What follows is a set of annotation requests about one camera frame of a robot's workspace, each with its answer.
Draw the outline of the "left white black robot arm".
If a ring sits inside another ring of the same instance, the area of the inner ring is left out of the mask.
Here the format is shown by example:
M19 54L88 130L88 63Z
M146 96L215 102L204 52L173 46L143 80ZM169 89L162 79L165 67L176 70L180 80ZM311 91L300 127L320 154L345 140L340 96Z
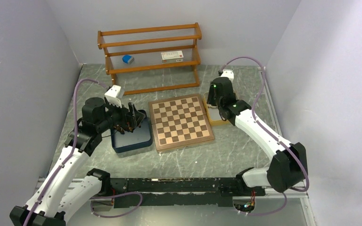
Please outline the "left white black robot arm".
M74 213L95 195L112 195L110 174L92 169L72 191L67 189L76 172L102 141L102 133L133 132L146 118L134 103L128 108L109 103L108 98L92 97L82 107L61 155L37 192L24 206L15 206L9 217L16 226L65 226Z

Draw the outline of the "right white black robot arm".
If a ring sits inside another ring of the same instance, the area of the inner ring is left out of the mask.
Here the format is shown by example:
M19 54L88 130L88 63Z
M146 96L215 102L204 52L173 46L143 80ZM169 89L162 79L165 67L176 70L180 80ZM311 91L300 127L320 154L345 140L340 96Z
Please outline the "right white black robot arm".
M210 83L207 103L218 108L222 120L229 121L255 141L271 161L267 168L239 173L241 179L235 183L239 194L246 195L256 186L283 193L308 177L305 147L275 133L248 103L238 100L228 77L218 77Z

